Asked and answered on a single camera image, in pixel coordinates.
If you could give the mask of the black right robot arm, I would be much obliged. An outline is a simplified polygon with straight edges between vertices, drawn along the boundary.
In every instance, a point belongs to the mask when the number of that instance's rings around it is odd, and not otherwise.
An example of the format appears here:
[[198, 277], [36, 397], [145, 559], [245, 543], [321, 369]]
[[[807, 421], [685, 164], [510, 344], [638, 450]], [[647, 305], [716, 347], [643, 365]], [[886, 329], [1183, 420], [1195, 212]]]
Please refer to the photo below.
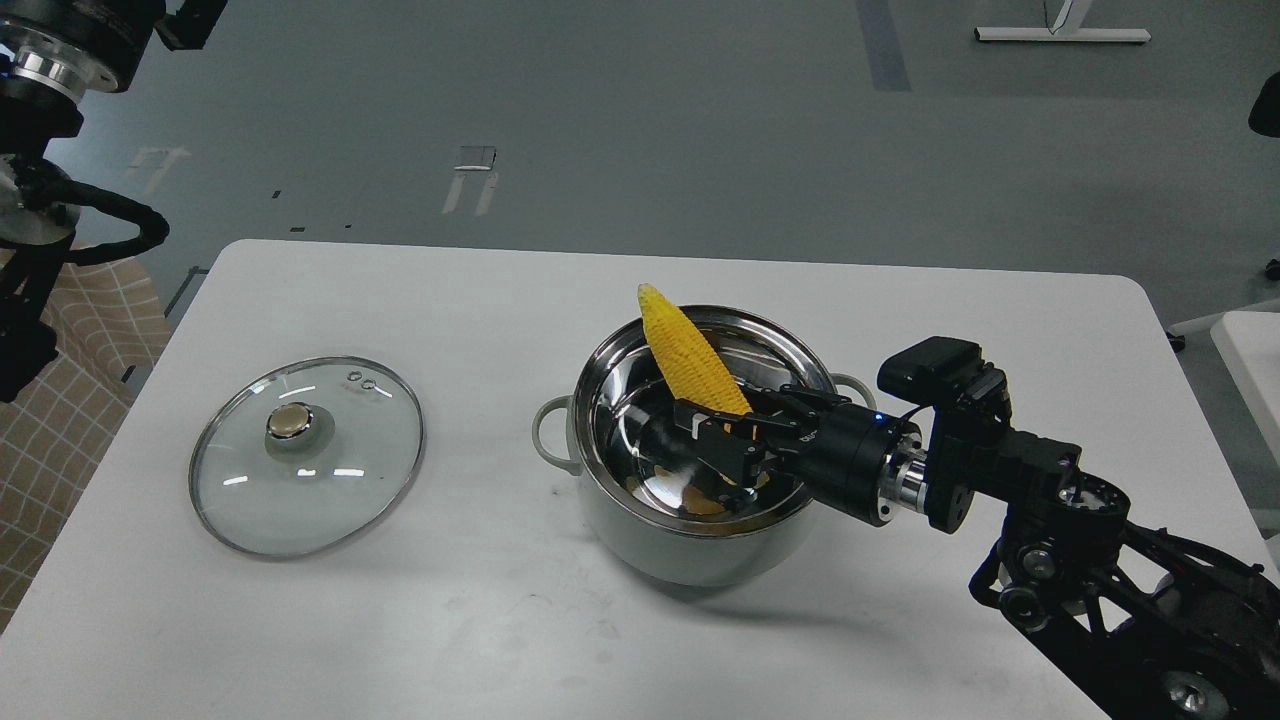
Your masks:
[[796, 386], [749, 389], [745, 414], [680, 398], [675, 423], [733, 483], [790, 478], [873, 527], [902, 507], [952, 533], [975, 495], [1004, 502], [970, 594], [1111, 717], [1277, 716], [1277, 587], [1260, 565], [1130, 521], [1128, 496], [1080, 469], [1080, 447], [1012, 428], [1007, 378], [970, 341], [924, 340], [877, 384], [929, 409], [929, 436]]

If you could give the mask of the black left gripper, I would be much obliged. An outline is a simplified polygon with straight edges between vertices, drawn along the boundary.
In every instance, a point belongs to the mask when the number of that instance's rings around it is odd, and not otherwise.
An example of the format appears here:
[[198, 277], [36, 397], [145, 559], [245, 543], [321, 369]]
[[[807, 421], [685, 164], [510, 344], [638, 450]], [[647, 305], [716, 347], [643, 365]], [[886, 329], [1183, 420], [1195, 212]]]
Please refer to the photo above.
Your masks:
[[170, 51], [202, 50], [227, 4], [189, 0], [166, 14], [164, 1], [3, 1], [10, 77], [40, 83], [73, 102], [90, 90], [123, 94], [154, 29]]

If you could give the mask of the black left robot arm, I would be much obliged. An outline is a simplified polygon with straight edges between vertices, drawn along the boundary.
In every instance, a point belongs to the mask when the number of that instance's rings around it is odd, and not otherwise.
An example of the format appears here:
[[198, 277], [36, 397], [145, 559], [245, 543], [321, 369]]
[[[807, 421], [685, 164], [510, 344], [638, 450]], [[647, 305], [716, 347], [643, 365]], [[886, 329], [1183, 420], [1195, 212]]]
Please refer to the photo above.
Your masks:
[[136, 258], [169, 236], [150, 206], [72, 179], [45, 154], [83, 126], [88, 92], [123, 94], [152, 37], [200, 50], [223, 1], [5, 1], [1, 5], [1, 397], [10, 404], [58, 359], [42, 319], [65, 265]]

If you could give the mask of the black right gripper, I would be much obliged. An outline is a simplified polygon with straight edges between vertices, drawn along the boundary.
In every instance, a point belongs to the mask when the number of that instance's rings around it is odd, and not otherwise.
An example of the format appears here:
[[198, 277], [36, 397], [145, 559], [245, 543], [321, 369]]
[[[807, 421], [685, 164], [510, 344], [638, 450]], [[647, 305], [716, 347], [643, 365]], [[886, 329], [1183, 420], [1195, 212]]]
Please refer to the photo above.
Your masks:
[[806, 386], [740, 387], [750, 410], [717, 411], [687, 398], [672, 406], [678, 447], [740, 489], [771, 483], [782, 441], [803, 441], [790, 475], [818, 502], [883, 527], [896, 509], [925, 511], [925, 450], [908, 419]]

